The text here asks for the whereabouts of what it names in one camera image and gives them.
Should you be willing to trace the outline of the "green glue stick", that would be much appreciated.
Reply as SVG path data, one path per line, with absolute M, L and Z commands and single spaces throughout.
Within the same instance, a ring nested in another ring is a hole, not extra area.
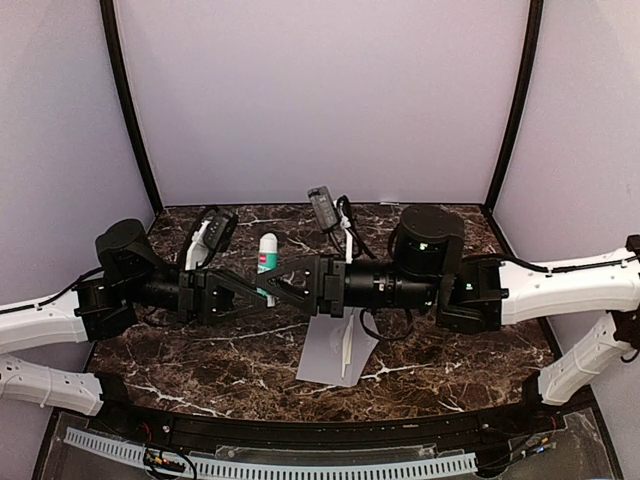
M 274 233 L 261 236 L 258 249 L 257 273 L 275 269 L 278 263 L 278 239 Z

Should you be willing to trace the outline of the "grey envelope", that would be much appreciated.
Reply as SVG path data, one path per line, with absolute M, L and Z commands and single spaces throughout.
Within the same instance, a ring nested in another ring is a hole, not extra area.
M 361 308 L 347 308 L 340 318 L 316 315 L 310 319 L 296 379 L 328 386 L 354 387 L 378 340 L 360 322 Z M 342 337 L 351 313 L 355 315 L 350 379 L 341 378 Z

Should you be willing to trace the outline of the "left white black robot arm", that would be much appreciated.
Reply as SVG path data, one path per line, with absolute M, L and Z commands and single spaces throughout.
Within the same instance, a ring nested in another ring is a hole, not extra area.
M 108 373 L 74 373 L 26 362 L 19 350 L 115 338 L 138 322 L 145 305 L 181 322 L 213 324 L 267 309 L 268 300 L 235 273 L 211 269 L 235 229 L 233 216 L 205 220 L 191 236 L 184 261 L 171 264 L 153 250 L 141 222 L 125 219 L 96 240 L 99 267 L 60 292 L 1 309 L 1 396 L 87 416 L 101 413 L 120 436 L 141 427 L 123 380 Z

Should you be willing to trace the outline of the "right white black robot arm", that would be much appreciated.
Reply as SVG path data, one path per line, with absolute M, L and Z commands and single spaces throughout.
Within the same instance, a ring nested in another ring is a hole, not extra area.
M 510 413 L 521 434 L 534 432 L 549 406 L 567 403 L 616 359 L 639 355 L 639 238 L 600 256 L 534 264 L 506 254 L 466 256 L 460 217 L 410 205 L 388 241 L 390 262 L 316 255 L 257 277 L 259 288 L 310 314 L 339 317 L 435 307 L 438 326 L 462 334 L 498 331 L 539 317 L 600 311 L 567 353 L 531 374 Z

